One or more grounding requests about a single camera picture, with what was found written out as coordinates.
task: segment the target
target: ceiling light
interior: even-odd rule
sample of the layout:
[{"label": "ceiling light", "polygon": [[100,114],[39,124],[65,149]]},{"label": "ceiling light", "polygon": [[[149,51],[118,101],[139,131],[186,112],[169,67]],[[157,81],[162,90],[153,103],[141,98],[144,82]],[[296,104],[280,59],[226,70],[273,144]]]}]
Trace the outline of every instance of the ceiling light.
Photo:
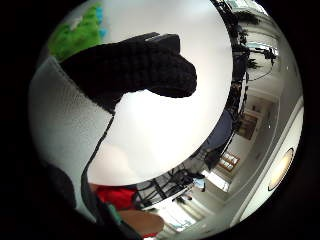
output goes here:
[{"label": "ceiling light", "polygon": [[293,148],[290,148],[272,172],[268,190],[272,191],[286,175],[293,159]]}]

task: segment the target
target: green object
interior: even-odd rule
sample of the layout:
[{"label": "green object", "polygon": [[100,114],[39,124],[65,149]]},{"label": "green object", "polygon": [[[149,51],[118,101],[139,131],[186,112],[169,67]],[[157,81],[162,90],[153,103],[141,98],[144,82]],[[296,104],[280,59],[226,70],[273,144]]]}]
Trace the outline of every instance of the green object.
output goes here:
[{"label": "green object", "polygon": [[91,6],[83,15],[77,27],[71,30],[68,24],[59,25],[48,41],[50,54],[62,62],[68,57],[99,45],[99,19],[96,11],[100,3]]},{"label": "green object", "polygon": [[122,218],[118,214],[116,208],[112,204],[107,204],[107,206],[109,208],[109,212],[110,212],[113,220],[117,223],[118,226],[121,225],[122,224]]}]

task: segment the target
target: red object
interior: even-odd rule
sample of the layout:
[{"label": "red object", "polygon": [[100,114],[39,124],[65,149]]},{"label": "red object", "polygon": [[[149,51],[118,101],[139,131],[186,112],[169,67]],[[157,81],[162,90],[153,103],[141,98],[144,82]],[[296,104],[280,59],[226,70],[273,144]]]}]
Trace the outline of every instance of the red object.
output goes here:
[{"label": "red object", "polygon": [[132,197],[137,190],[124,187],[101,186],[97,189],[97,195],[102,202],[109,202],[116,210],[135,209]]},{"label": "red object", "polygon": [[143,236],[143,238],[148,238],[148,237],[155,237],[157,236],[158,233],[149,233]]}]

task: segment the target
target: person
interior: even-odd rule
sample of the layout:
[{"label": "person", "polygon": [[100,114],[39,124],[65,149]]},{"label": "person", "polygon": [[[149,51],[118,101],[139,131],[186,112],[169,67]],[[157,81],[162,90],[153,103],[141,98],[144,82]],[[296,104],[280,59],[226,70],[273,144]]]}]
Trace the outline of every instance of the person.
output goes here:
[{"label": "person", "polygon": [[137,189],[126,186],[102,186],[89,183],[91,191],[103,203],[112,204],[120,218],[142,238],[155,237],[163,230],[164,220],[156,214],[137,210],[132,197]]},{"label": "person", "polygon": [[189,176],[193,178],[193,184],[196,188],[199,188],[201,192],[204,192],[206,190],[206,184],[205,184],[205,176],[201,173],[192,173],[189,172]]}]

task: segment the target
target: window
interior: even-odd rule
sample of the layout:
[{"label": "window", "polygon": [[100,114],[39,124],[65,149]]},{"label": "window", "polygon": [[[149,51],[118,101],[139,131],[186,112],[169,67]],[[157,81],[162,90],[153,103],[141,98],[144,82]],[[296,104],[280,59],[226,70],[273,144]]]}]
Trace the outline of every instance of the window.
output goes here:
[{"label": "window", "polygon": [[217,175],[214,172],[208,172],[206,170],[203,170],[201,172],[211,183],[213,183],[215,186],[223,190],[224,192],[228,192],[230,183],[228,183],[226,180],[224,180],[222,177]]},{"label": "window", "polygon": [[248,4],[244,0],[227,0],[232,8],[247,8]]},{"label": "window", "polygon": [[265,49],[265,50],[269,50],[269,48],[271,48],[271,51],[274,55],[279,56],[279,51],[277,48],[274,48],[268,44],[265,43],[259,43],[259,42],[247,42],[246,46],[248,48],[260,48],[260,49]]},{"label": "window", "polygon": [[256,129],[257,122],[258,118],[244,113],[243,117],[240,119],[240,128],[236,131],[236,134],[251,140],[254,130]]},{"label": "window", "polygon": [[158,211],[158,215],[177,232],[196,223],[177,203],[172,202]]},{"label": "window", "polygon": [[226,169],[227,171],[231,172],[234,169],[234,167],[237,165],[239,160],[240,160],[239,157],[229,152],[225,152],[220,158],[219,165],[224,169]]}]

